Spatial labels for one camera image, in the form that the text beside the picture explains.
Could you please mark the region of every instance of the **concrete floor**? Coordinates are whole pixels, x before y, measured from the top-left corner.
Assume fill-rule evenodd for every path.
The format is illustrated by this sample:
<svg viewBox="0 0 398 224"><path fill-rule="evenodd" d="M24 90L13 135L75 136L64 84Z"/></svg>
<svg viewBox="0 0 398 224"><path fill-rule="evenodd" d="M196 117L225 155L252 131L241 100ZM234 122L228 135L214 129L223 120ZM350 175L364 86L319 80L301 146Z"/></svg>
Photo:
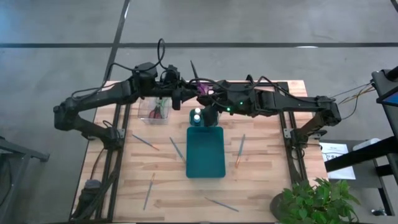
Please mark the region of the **concrete floor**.
<svg viewBox="0 0 398 224"><path fill-rule="evenodd" d="M0 0L1 43L112 43L124 0ZM135 0L126 14L121 42L397 42L398 13L390 0L183 1ZM52 107L71 92L102 82L110 48L0 49L0 136L50 153L32 161L12 217L15 223L67 220L87 141L78 132L53 127ZM398 48L167 49L184 78L243 79L248 73L273 80L305 80L309 95L334 95L367 83L371 72L397 66ZM119 49L116 62L156 61L155 49ZM112 80L128 73L115 69ZM356 113L326 139L386 138L392 133L375 92L359 99ZM353 103L340 108L351 113ZM95 111L82 117L92 120ZM387 178L387 188L397 186ZM397 223L373 217L382 204L377 190L353 189L367 223Z"/></svg>

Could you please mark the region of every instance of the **potted plant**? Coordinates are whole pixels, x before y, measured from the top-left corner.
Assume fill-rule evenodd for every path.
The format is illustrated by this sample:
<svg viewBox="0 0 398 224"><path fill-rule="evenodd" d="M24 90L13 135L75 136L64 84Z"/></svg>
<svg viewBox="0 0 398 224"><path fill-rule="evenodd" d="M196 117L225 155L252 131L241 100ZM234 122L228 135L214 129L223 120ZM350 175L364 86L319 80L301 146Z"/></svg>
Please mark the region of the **potted plant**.
<svg viewBox="0 0 398 224"><path fill-rule="evenodd" d="M275 196L270 204L272 214L285 224L338 224L358 222L349 201L359 204L348 193L347 181L332 184L325 179L315 180L319 185L310 186L308 181L294 184L292 190Z"/></svg>

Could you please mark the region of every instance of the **wooden tabletop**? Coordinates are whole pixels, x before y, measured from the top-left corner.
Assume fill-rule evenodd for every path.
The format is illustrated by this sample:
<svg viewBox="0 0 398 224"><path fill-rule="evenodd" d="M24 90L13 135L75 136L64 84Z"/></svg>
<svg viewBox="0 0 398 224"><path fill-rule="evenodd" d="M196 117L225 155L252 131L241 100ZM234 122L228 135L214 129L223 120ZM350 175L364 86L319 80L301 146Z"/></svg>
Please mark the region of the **wooden tabletop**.
<svg viewBox="0 0 398 224"><path fill-rule="evenodd" d="M285 82L288 82L291 94L307 95L302 80ZM187 128L190 127L188 114L190 110L202 106L196 99L192 99L182 104L180 111L170 109L166 125L145 124L137 118L138 107L139 102L131 107L114 222L276 221L269 211L269 204L273 196L283 188L291 188L279 116L250 118L223 113L220 126L224 129L226 176L222 179L188 179L185 175L185 164L169 137L173 138L185 157ZM103 120L112 122L114 109L115 105L98 108L95 123L103 126ZM289 116L285 117L289 125ZM311 117L311 113L295 113L297 126L301 127ZM132 133L151 142L160 151L132 137ZM246 135L243 153L239 167L235 168L243 134ZM75 207L80 190L90 178L93 164L102 148L99 140L91 141L88 145ZM94 174L95 179L101 180L105 155L105 152L101 155ZM309 180L316 177L327 179L318 146L306 148L304 161ZM153 173L156 173L154 184L146 209L143 210ZM105 198L103 214L108 211L109 195L110 190ZM239 212L213 203L205 197L224 203Z"/></svg>

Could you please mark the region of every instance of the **clear plastic container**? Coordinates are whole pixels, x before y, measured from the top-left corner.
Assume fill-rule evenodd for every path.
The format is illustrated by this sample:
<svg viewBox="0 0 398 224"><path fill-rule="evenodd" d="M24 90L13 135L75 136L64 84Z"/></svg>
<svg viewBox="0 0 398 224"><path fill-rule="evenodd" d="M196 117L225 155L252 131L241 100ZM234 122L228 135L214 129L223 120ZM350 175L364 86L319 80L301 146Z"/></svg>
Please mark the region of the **clear plastic container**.
<svg viewBox="0 0 398 224"><path fill-rule="evenodd" d="M171 98L145 97L139 102L138 118L146 124L167 124Z"/></svg>

